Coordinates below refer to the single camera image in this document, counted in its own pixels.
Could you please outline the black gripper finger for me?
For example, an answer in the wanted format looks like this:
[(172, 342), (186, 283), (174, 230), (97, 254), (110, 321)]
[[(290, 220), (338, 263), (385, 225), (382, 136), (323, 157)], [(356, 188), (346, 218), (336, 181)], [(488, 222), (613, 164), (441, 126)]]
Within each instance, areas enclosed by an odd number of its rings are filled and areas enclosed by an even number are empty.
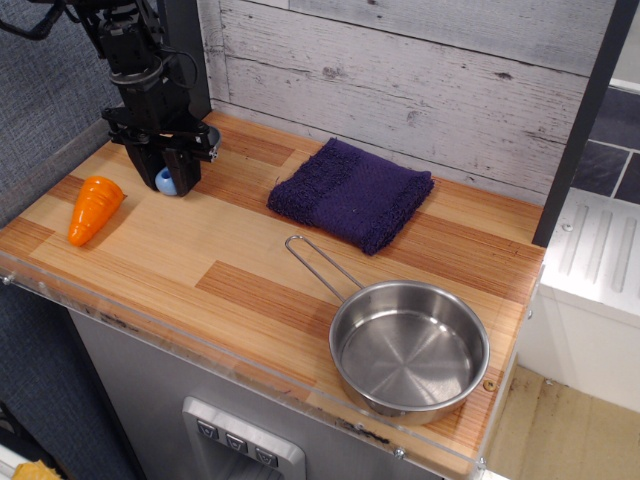
[(162, 153), (162, 193), (183, 197), (200, 181), (200, 162), (188, 151), (167, 149)]
[(157, 189), (156, 176), (165, 167), (161, 153), (148, 145), (128, 145), (127, 153), (145, 185)]

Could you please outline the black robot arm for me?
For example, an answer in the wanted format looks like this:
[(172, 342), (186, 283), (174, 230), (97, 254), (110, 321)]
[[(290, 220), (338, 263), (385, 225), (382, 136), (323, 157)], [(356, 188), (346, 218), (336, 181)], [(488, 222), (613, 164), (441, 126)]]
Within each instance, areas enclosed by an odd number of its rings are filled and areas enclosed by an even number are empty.
[(111, 140), (125, 147), (144, 183), (183, 197), (201, 179), (201, 165), (216, 159), (218, 129), (192, 114), (196, 78), (183, 72), (183, 52), (169, 46), (159, 14), (146, 1), (51, 1), (32, 28), (2, 23), (2, 30), (32, 41), (48, 37), (61, 16), (79, 23), (123, 104), (101, 115)]

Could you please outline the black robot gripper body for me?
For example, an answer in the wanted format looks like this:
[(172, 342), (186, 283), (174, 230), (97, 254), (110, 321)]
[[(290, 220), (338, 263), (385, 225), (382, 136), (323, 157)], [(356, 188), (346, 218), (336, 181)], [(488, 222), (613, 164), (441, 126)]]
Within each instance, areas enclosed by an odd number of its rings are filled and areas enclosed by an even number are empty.
[(191, 114), (185, 88), (165, 75), (113, 75), (111, 80), (124, 103), (102, 111), (115, 142), (166, 147), (183, 140), (195, 158), (208, 162), (217, 158), (220, 132)]

